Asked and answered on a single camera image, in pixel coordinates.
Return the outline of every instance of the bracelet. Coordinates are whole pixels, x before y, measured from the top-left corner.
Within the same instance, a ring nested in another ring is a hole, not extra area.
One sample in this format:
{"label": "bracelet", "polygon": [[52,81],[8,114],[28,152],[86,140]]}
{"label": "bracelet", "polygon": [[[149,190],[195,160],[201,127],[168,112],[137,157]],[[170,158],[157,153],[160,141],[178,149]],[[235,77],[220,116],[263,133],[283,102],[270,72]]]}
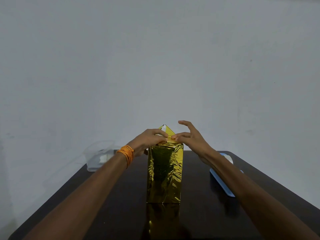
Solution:
{"label": "bracelet", "polygon": [[121,147],[120,150],[117,152],[121,152],[125,155],[125,158],[127,159],[127,168],[134,159],[134,149],[132,149],[129,145],[125,145]]}

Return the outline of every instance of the transparent plastic container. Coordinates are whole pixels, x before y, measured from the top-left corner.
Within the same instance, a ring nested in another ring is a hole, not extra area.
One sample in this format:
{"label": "transparent plastic container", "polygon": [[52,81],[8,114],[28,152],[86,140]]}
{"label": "transparent plastic container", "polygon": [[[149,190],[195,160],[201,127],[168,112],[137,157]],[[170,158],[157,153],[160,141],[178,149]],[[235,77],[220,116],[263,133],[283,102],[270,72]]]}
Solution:
{"label": "transparent plastic container", "polygon": [[95,172],[114,155],[116,146],[113,140],[97,141],[88,146],[83,154],[87,161],[87,170]]}

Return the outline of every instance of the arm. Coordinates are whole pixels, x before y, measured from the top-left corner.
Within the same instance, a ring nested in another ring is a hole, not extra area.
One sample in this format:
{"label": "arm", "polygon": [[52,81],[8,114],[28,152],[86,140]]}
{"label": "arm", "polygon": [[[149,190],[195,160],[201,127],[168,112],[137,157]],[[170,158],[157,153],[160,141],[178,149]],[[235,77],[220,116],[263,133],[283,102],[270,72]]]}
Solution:
{"label": "arm", "polygon": [[179,121],[179,124],[188,126],[190,133],[175,134],[171,138],[185,143],[215,170],[264,238],[320,240],[296,215],[211,148],[192,123]]}
{"label": "arm", "polygon": [[[134,149],[134,156],[140,156],[150,146],[166,141],[166,137],[168,135],[160,129],[148,129],[127,145]],[[126,168],[125,155],[116,153],[39,222],[24,240],[82,239]]]}

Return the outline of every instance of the person's left hand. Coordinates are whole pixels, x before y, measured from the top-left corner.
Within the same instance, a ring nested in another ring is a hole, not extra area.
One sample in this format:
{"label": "person's left hand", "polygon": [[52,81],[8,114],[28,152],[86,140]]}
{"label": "person's left hand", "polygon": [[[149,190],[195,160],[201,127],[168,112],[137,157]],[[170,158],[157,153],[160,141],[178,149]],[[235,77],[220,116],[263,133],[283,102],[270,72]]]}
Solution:
{"label": "person's left hand", "polygon": [[145,149],[167,141],[168,134],[160,129],[146,129],[127,145],[134,149],[134,156],[141,156]]}

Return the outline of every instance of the glossy table top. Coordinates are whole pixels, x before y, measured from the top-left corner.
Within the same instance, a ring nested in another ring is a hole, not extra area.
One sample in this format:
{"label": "glossy table top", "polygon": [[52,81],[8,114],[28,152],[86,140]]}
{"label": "glossy table top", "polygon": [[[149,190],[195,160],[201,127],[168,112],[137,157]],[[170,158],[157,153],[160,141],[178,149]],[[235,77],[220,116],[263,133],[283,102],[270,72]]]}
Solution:
{"label": "glossy table top", "polygon": [[[231,152],[234,165],[320,235],[320,210]],[[236,198],[226,195],[192,151],[184,151],[181,204],[146,204],[147,156],[134,159],[85,239],[262,239]],[[9,239],[22,239],[92,172],[84,165]]]}

